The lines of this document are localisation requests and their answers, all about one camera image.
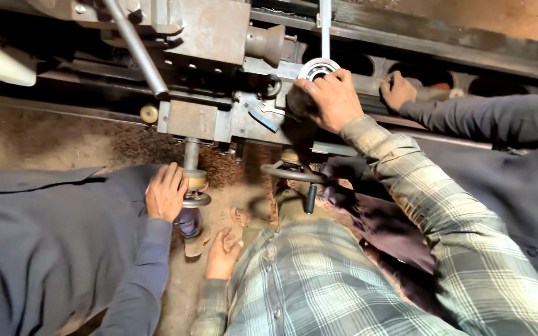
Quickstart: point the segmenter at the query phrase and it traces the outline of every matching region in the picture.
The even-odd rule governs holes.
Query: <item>metal plate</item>
[[[241,65],[250,19],[250,4],[230,0],[182,2],[186,24],[183,43],[168,53]]]
[[[307,118],[299,123],[284,115],[261,112],[260,107],[264,101],[258,100],[253,93],[237,91],[236,95],[240,96],[240,102],[235,103],[231,110],[232,136],[284,145],[312,146],[317,128],[312,120]],[[249,110],[257,110],[263,117],[279,125],[279,130],[276,133],[268,130],[249,115]]]
[[[168,133],[192,138],[213,140],[217,107],[172,100]]]

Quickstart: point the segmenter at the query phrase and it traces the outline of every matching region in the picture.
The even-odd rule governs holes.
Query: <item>shoe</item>
[[[184,253],[187,257],[199,256],[203,253],[203,247],[211,239],[211,231],[203,226],[198,236],[184,238]]]

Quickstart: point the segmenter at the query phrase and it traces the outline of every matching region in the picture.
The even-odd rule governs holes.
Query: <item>shirt button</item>
[[[538,256],[538,248],[536,248],[534,246],[527,247],[527,254],[529,256],[532,256],[533,258]]]

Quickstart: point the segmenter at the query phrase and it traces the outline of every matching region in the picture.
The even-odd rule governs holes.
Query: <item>handwheel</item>
[[[211,196],[198,191],[187,192],[182,201],[183,208],[200,208],[211,203]]]
[[[327,176],[314,172],[308,164],[303,164],[298,155],[291,149],[285,149],[281,160],[274,164],[263,164],[261,172],[276,178],[309,182],[309,194],[304,204],[304,212],[310,214],[314,211],[314,198],[317,195],[317,185],[327,182]]]

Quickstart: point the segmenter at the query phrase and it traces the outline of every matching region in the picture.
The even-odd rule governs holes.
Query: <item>metal handwheel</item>
[[[315,172],[310,169],[308,164],[300,162],[297,153],[291,149],[285,149],[278,162],[263,164],[261,172],[276,178],[309,182],[309,194],[304,204],[304,212],[308,214],[314,211],[314,198],[317,195],[318,184],[327,182],[325,174]]]

